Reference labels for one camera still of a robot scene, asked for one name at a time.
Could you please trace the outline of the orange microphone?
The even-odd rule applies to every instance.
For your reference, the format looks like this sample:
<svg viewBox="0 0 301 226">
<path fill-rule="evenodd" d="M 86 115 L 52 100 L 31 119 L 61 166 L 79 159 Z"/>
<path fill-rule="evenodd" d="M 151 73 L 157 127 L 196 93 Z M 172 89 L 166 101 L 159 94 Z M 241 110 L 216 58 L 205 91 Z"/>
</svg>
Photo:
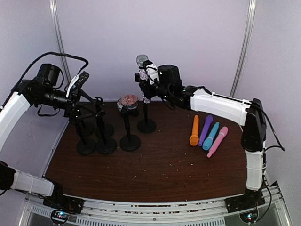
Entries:
<svg viewBox="0 0 301 226">
<path fill-rule="evenodd" d="M 197 146 L 199 143 L 199 116 L 195 115 L 192 124 L 191 136 L 189 138 L 189 143 L 191 146 Z"/>
</svg>

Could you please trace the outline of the silver rhinestone microphone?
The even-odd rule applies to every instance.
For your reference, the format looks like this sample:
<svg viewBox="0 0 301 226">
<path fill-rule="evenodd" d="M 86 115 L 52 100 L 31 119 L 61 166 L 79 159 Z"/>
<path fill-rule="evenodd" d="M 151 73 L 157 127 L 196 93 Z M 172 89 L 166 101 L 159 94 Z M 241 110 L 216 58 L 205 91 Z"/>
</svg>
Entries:
<svg viewBox="0 0 301 226">
<path fill-rule="evenodd" d="M 148 57 L 145 55 L 145 54 L 140 54 L 140 55 L 138 55 L 137 56 L 137 58 L 136 58 L 136 63 L 137 63 L 137 65 L 138 65 L 138 69 L 139 69 L 139 81 L 140 81 L 140 85 L 142 85 L 142 82 L 145 82 L 145 81 L 147 81 L 148 80 L 148 75 L 147 75 L 147 73 L 146 73 L 146 71 L 145 71 L 145 69 L 144 69 L 144 66 L 143 66 L 143 63 L 145 62 L 145 61 L 147 61 L 147 60 L 149 60 L 148 59 Z M 145 94 L 144 94 L 144 92 L 143 92 L 143 90 L 141 89 L 141 91 L 142 91 L 142 96 L 143 96 L 143 102 L 145 103 L 145 104 L 149 104 L 150 102 L 151 102 L 151 99 L 148 99 L 146 96 L 145 96 Z"/>
</svg>

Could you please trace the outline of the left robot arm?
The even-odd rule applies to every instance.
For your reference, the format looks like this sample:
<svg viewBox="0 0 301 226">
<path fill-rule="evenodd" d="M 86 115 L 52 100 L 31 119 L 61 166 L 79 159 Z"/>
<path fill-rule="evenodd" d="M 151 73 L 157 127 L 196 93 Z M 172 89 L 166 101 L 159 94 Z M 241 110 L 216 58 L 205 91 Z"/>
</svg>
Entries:
<svg viewBox="0 0 301 226">
<path fill-rule="evenodd" d="M 86 108 L 80 103 L 81 97 L 85 97 L 90 103 L 95 103 L 95 100 L 81 89 L 88 80 L 89 73 L 79 72 L 71 80 L 67 90 L 60 91 L 54 87 L 60 72 L 61 69 L 55 65 L 42 64 L 34 79 L 21 80 L 16 84 L 8 101 L 0 108 L 1 147 L 4 146 L 14 127 L 30 107 L 46 105 L 57 110 L 64 110 L 64 117 L 75 124 L 76 132 L 80 137 L 77 144 L 79 154 L 87 155 L 95 150 L 96 142 L 84 135 L 83 120 L 95 117 L 96 113 L 89 110 L 88 114 L 82 115 L 80 112 L 81 109 Z M 0 163 L 0 189 L 3 193 L 8 190 L 18 190 L 49 197 L 49 201 L 57 209 L 63 209 L 68 204 L 60 184 L 14 169 L 3 161 Z"/>
</svg>

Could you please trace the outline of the purple microphone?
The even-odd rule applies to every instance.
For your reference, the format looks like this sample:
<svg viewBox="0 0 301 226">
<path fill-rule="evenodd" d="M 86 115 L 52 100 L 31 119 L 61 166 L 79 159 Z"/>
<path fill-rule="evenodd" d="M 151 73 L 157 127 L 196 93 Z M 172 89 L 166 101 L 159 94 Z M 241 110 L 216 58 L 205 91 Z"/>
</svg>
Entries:
<svg viewBox="0 0 301 226">
<path fill-rule="evenodd" d="M 212 115 L 206 116 L 205 123 L 199 137 L 198 146 L 202 146 L 203 142 L 205 141 L 205 138 L 207 136 L 207 133 L 209 131 L 212 122 L 213 122 L 213 116 Z"/>
</svg>

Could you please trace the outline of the blue microphone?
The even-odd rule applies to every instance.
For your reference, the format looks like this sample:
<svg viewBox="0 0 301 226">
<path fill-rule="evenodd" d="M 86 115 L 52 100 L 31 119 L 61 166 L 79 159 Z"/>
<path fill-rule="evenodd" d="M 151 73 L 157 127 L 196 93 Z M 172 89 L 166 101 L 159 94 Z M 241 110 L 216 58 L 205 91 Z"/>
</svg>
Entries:
<svg viewBox="0 0 301 226">
<path fill-rule="evenodd" d="M 203 145 L 202 145 L 202 148 L 203 150 L 205 151 L 208 151 L 210 149 L 210 147 L 212 146 L 213 144 L 213 140 L 215 138 L 215 135 L 217 133 L 217 130 L 219 129 L 219 126 L 220 126 L 220 123 L 219 122 L 216 122 L 214 124 L 214 126 L 212 127 L 209 135 L 207 136 L 207 138 L 205 139 L 205 141 L 203 142 Z"/>
</svg>

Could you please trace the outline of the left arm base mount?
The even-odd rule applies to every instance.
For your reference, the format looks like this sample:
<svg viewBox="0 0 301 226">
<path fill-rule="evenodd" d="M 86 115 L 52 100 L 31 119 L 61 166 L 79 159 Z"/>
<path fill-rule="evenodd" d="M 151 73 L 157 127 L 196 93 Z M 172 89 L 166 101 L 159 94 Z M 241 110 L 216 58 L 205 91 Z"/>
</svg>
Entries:
<svg viewBox="0 0 301 226">
<path fill-rule="evenodd" d="M 83 209 L 84 200 L 70 196 L 63 196 L 62 200 L 51 197 L 43 197 L 43 205 L 53 208 L 50 219 L 55 225 L 65 224 L 71 215 L 80 214 Z"/>
</svg>

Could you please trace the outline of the pink microphone's black stand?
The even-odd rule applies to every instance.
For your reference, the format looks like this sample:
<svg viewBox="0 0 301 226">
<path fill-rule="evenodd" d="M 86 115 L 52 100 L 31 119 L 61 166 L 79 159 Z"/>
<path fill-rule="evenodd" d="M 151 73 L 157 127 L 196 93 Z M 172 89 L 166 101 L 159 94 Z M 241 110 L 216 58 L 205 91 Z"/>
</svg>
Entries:
<svg viewBox="0 0 301 226">
<path fill-rule="evenodd" d="M 137 135 L 131 134 L 129 117 L 137 117 L 139 115 L 139 111 L 137 109 L 127 109 L 123 107 L 120 111 L 120 114 L 124 120 L 125 130 L 127 134 L 121 138 L 119 145 L 124 151 L 135 151 L 140 147 L 141 140 Z"/>
</svg>

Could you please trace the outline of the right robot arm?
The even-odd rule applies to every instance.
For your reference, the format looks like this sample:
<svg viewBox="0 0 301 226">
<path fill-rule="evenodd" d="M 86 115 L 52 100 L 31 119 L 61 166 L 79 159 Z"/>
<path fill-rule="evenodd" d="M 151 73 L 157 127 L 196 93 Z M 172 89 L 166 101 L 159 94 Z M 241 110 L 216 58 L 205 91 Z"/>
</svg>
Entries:
<svg viewBox="0 0 301 226">
<path fill-rule="evenodd" d="M 240 100 L 210 92 L 204 86 L 183 86 L 179 69 L 175 65 L 156 67 L 151 61 L 138 65 L 135 75 L 141 91 L 147 99 L 159 97 L 170 108 L 205 112 L 233 121 L 243 127 L 241 145 L 246 153 L 249 190 L 241 197 L 241 204 L 250 208 L 259 200 L 258 190 L 263 183 L 264 145 L 266 120 L 259 99 Z"/>
</svg>

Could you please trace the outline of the purple microphone's black stand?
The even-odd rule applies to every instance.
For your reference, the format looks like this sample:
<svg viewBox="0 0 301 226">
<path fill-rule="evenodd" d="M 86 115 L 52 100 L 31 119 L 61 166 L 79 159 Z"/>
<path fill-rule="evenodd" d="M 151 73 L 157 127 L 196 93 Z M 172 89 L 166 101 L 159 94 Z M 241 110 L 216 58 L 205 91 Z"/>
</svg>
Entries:
<svg viewBox="0 0 301 226">
<path fill-rule="evenodd" d="M 83 136 L 89 136 L 94 132 L 94 126 L 90 122 L 79 123 Z"/>
</svg>

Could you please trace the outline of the rhinestone microphone's black stand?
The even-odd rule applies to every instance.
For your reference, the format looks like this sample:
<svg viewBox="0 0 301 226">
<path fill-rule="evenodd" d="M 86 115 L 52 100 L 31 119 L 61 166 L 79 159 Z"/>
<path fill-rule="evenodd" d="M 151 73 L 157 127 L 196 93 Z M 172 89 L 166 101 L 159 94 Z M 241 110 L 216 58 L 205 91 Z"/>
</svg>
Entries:
<svg viewBox="0 0 301 226">
<path fill-rule="evenodd" d="M 142 81 L 147 81 L 147 74 L 143 69 L 139 69 L 138 73 L 135 73 L 135 81 L 141 83 Z M 142 91 L 143 97 L 143 115 L 144 119 L 140 120 L 137 124 L 137 128 L 142 133 L 152 133 L 156 129 L 156 123 L 154 120 L 150 119 L 148 116 L 148 105 L 151 103 L 151 99 L 148 99 L 145 93 Z"/>
</svg>

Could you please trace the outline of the orange microphone's black stand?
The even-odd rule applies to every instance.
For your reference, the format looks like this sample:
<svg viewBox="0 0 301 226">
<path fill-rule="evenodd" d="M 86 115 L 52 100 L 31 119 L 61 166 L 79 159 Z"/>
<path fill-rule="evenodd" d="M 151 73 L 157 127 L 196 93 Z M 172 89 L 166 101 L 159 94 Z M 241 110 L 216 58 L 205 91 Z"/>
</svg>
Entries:
<svg viewBox="0 0 301 226">
<path fill-rule="evenodd" d="M 105 135 L 105 122 L 103 120 L 105 116 L 104 110 L 99 110 L 95 115 L 95 120 L 98 128 L 98 134 L 100 134 L 99 140 L 96 143 L 96 149 L 100 154 L 108 155 L 113 153 L 117 149 L 117 141 L 112 137 L 106 137 Z"/>
</svg>

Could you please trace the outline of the pink microphone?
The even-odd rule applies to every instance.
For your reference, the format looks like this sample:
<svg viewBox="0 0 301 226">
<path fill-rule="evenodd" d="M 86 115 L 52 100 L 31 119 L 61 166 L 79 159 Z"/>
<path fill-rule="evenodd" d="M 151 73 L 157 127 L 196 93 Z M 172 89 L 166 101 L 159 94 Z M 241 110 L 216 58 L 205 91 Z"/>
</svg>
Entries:
<svg viewBox="0 0 301 226">
<path fill-rule="evenodd" d="M 207 154 L 207 158 L 211 158 L 211 156 L 215 154 L 215 152 L 218 149 L 218 147 L 220 146 L 221 142 L 227 136 L 228 131 L 229 131 L 229 129 L 226 126 L 224 126 L 220 129 L 217 138 L 215 139 L 215 141 L 213 142 L 211 148 L 209 149 L 209 152 Z"/>
</svg>

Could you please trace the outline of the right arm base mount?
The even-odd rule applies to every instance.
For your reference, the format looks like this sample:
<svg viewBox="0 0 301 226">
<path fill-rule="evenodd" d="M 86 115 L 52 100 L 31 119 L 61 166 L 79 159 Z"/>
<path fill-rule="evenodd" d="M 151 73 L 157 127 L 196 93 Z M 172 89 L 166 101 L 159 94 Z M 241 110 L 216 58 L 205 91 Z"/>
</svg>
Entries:
<svg viewBox="0 0 301 226">
<path fill-rule="evenodd" d="M 225 199 L 228 213 L 238 213 L 242 222 L 254 224 L 259 218 L 258 207 L 264 205 L 265 199 L 249 199 L 245 195 L 235 196 Z"/>
</svg>

